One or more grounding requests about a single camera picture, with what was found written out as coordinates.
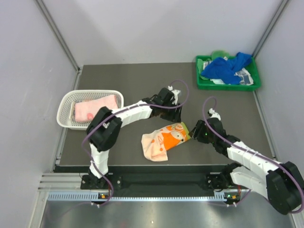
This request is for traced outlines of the green cloth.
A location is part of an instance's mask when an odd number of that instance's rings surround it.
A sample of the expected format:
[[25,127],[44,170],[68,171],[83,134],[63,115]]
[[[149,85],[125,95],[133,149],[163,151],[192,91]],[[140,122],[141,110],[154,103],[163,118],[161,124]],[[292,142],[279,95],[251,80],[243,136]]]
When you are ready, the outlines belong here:
[[230,54],[224,50],[215,50],[211,53],[211,59],[214,60],[218,57],[229,59]]

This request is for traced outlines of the aluminium frame rail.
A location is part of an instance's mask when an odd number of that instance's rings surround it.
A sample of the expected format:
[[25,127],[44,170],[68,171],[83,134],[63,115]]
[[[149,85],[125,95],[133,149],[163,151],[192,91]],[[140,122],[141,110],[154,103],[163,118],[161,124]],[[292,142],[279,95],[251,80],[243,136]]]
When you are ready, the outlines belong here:
[[44,173],[38,190],[41,191],[73,191],[79,190],[82,176],[86,173]]

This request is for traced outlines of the green plastic bin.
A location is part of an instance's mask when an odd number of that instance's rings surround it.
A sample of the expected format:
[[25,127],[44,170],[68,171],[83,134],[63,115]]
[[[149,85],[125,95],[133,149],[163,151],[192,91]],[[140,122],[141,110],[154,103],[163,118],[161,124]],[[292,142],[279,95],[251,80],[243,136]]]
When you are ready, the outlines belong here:
[[259,76],[259,72],[257,69],[257,65],[255,59],[252,57],[252,62],[245,67],[245,69],[249,72],[251,77],[253,78],[253,85],[217,85],[210,80],[204,80],[200,77],[199,69],[197,67],[198,60],[201,59],[205,61],[207,59],[211,59],[211,56],[202,56],[198,55],[195,57],[195,68],[196,68],[196,83],[197,87],[200,90],[222,90],[222,91],[246,91],[253,92],[256,89],[261,87],[261,80]]

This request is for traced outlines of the orange cream patterned towel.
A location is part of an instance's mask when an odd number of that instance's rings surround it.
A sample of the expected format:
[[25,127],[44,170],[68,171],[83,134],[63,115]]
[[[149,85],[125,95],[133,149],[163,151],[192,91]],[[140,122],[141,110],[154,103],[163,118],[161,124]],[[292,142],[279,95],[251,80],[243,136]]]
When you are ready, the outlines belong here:
[[167,125],[152,133],[142,135],[143,155],[152,162],[165,162],[168,160],[168,150],[187,142],[189,139],[189,130],[184,122]]

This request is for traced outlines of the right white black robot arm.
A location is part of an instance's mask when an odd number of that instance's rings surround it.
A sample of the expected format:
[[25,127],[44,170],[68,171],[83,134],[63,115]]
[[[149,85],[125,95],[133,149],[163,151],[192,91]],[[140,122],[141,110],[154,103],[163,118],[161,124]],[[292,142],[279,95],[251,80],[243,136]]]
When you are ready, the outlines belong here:
[[212,144],[216,152],[233,160],[220,173],[221,189],[246,187],[263,196],[283,215],[304,209],[304,180],[294,163],[280,163],[254,151],[227,134],[215,117],[198,120],[189,135],[198,142]]

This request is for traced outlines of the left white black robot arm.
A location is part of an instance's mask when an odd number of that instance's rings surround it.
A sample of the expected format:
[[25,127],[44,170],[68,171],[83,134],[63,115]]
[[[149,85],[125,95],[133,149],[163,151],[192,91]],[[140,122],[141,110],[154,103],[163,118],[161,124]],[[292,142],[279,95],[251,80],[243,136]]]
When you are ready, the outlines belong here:
[[180,93],[180,90],[168,86],[158,94],[124,108],[100,108],[87,127],[87,136],[83,140],[84,143],[89,142],[91,148],[91,164],[85,182],[97,189],[107,185],[109,150],[115,145],[124,126],[155,116],[173,123],[179,122],[182,109],[182,104],[178,102]]

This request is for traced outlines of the pink striped towel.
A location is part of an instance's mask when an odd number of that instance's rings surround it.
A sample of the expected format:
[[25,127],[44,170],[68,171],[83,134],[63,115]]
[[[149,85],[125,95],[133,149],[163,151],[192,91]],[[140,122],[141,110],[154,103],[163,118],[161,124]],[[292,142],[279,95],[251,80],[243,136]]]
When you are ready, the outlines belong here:
[[97,112],[102,107],[117,109],[115,95],[105,96],[96,100],[83,101],[75,104],[75,121],[88,122],[93,120]]

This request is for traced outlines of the blue white patterned cloth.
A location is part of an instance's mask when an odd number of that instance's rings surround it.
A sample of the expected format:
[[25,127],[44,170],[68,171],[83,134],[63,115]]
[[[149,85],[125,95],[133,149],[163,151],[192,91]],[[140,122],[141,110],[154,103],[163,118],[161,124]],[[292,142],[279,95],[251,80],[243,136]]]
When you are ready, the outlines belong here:
[[[235,76],[238,76],[241,79],[240,85],[250,86],[254,84],[251,74],[245,68],[242,68],[240,71],[236,72]],[[210,81],[216,85],[225,85],[221,79],[210,79]]]

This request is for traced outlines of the white perforated plastic basket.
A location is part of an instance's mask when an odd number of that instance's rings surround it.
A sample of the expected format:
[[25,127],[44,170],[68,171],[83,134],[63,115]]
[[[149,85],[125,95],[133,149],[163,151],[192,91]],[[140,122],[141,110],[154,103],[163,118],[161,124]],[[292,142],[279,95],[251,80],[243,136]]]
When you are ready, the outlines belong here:
[[124,96],[116,90],[73,90],[61,100],[57,111],[57,123],[71,130],[86,130],[90,122],[75,121],[75,104],[114,95],[119,108],[124,106]]

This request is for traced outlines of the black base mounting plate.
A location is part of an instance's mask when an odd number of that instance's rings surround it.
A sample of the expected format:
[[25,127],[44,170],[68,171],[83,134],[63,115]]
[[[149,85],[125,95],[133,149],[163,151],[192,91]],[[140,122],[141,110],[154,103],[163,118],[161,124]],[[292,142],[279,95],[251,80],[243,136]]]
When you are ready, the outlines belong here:
[[172,172],[172,171],[115,171],[106,174],[101,178],[93,174],[82,177],[82,190],[101,190],[108,189],[115,192],[130,188],[139,190],[154,190],[157,188],[169,191],[176,190],[178,187],[198,188],[200,190],[223,190],[233,188],[235,184],[228,180],[223,174],[211,174],[203,172]]

